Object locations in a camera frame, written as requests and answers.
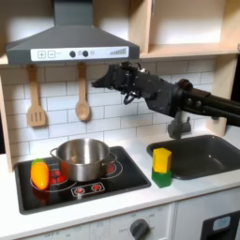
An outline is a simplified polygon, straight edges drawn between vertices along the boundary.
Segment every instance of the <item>white countertop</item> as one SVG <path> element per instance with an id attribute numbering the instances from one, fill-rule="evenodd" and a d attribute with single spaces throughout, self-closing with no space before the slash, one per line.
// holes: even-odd
<path id="1" fill-rule="evenodd" d="M 191 136 L 211 134 L 209 130 L 194 131 Z M 225 139 L 240 148 L 240 128 L 229 127 Z M 143 173 L 151 181 L 152 159 L 146 153 L 149 143 L 169 140 L 160 135 L 132 141 L 115 142 L 123 146 Z M 15 173 L 7 173 L 4 156 L 0 157 L 0 239 L 14 239 L 38 233 L 45 233 L 92 220 L 107 218 L 150 206 L 183 200 L 222 189 L 240 186 L 240 170 L 225 172 L 189 181 L 173 179 L 170 187 L 152 186 L 90 202 L 32 215 L 21 215 L 15 183 Z"/>

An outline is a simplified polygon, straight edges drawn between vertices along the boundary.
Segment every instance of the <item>range hood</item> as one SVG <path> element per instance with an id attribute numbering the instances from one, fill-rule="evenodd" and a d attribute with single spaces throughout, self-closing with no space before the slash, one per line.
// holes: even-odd
<path id="1" fill-rule="evenodd" d="M 54 27 L 7 45 L 10 65 L 138 59 L 139 46 L 93 25 L 93 0 L 54 0 Z"/>

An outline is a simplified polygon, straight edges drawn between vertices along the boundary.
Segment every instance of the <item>faucet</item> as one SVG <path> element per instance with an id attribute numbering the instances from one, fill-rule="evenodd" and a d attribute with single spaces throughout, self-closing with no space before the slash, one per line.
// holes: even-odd
<path id="1" fill-rule="evenodd" d="M 168 125 L 168 133 L 172 139 L 180 140 L 182 133 L 191 131 L 190 117 L 184 123 L 182 121 L 182 111 L 178 111 L 174 120 Z"/>

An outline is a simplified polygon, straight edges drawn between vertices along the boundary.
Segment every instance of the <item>green sponge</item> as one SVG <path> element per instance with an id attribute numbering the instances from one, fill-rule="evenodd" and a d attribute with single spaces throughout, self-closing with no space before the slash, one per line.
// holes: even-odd
<path id="1" fill-rule="evenodd" d="M 168 171 L 167 173 L 155 172 L 152 169 L 152 179 L 158 185 L 159 188 L 165 188 L 171 185 L 172 181 L 172 172 Z"/>
<path id="2" fill-rule="evenodd" d="M 32 166 L 35 164 L 35 163 L 38 163 L 38 162 L 45 162 L 43 159 L 40 159 L 40 158 L 37 158 L 35 159 L 33 162 L 32 162 Z"/>

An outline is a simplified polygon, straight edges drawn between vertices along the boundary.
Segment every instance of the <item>white brick wall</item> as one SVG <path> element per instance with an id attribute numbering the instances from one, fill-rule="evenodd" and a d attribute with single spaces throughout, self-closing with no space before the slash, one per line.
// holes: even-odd
<path id="1" fill-rule="evenodd" d="M 167 126 L 173 119 L 150 111 L 142 98 L 125 106 L 124 96 L 119 92 L 92 87 L 92 81 L 106 73 L 108 64 L 109 62 L 99 62 L 87 67 L 87 98 L 91 107 L 91 118 L 87 123 L 79 121 L 75 114 L 79 100 L 76 66 L 41 65 L 37 72 L 39 97 L 48 121 L 46 127 L 36 128 L 27 124 L 26 114 L 31 106 L 31 96 L 26 69 L 1 68 L 12 156 L 30 158 L 32 154 L 41 153 L 43 148 L 50 151 L 61 143 L 80 138 L 112 143 L 166 133 Z M 142 67 L 169 83 L 186 78 L 195 87 L 211 91 L 215 59 L 142 60 Z M 207 120 L 202 116 L 184 113 L 184 119 L 188 116 L 191 117 L 194 128 L 202 128 Z"/>

